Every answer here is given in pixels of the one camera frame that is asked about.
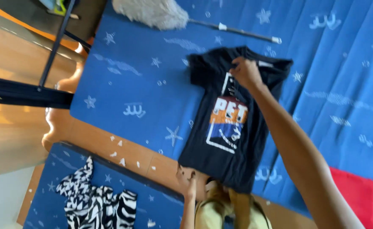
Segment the person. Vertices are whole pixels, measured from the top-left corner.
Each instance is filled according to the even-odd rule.
[[[319,229],[363,229],[364,226],[336,187],[328,164],[306,133],[274,99],[262,82],[255,61],[238,57],[230,73],[258,104],[284,166]],[[195,210],[196,176],[187,179],[180,166],[176,174],[184,190],[181,229],[220,229],[224,216],[235,214],[235,228],[271,229],[271,224],[252,195],[228,193],[216,183]]]

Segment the t-shirt sleeve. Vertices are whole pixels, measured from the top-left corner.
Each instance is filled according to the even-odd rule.
[[[208,54],[188,56],[190,68],[190,82],[207,89],[217,74],[217,70],[213,68],[214,60],[211,60]]]

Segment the wooden floor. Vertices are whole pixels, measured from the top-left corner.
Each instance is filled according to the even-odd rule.
[[[82,73],[82,65],[78,64],[75,74],[70,79],[59,82],[59,90],[75,92],[78,81]],[[79,121],[70,116],[68,110],[51,109],[48,113],[47,122],[51,126],[50,132],[42,139],[43,146],[50,150],[53,143],[58,141],[69,141],[79,147],[96,153],[112,162],[119,163],[122,158],[125,159],[126,168],[143,175],[150,180],[165,185],[170,189],[179,191],[179,186],[175,179],[177,162],[165,157],[157,152],[135,144],[119,136],[103,131],[90,124]],[[116,152],[117,156],[111,157],[110,154]],[[23,224],[27,216],[30,203],[34,192],[38,186],[40,174],[43,166],[37,166],[27,188],[27,194],[21,207],[17,222]],[[185,169],[186,174],[191,173],[191,169]],[[204,184],[207,175],[197,172],[198,191],[197,198],[204,199]],[[312,220],[298,215],[292,211],[286,210],[278,205],[270,204],[261,198],[257,198],[263,206],[269,217],[273,228],[316,228]]]

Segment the metal pole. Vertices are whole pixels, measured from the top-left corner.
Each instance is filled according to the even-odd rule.
[[[57,54],[57,50],[59,48],[59,45],[61,43],[63,34],[65,34],[65,29],[67,26],[67,22],[69,20],[70,13],[72,12],[73,5],[75,4],[75,0],[70,0],[69,7],[67,8],[65,17],[63,17],[63,21],[61,24],[61,27],[59,28],[57,38],[55,39],[54,45],[52,46],[52,51],[51,54],[49,55],[48,61],[45,65],[45,69],[42,72],[41,79],[39,80],[39,86],[38,86],[38,91],[41,91],[45,82],[46,78],[48,77],[49,70],[51,69],[52,62],[55,59],[55,55]]]

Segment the white wall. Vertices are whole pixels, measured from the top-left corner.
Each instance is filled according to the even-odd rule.
[[[0,175],[0,229],[22,228],[16,221],[33,171],[30,167]]]

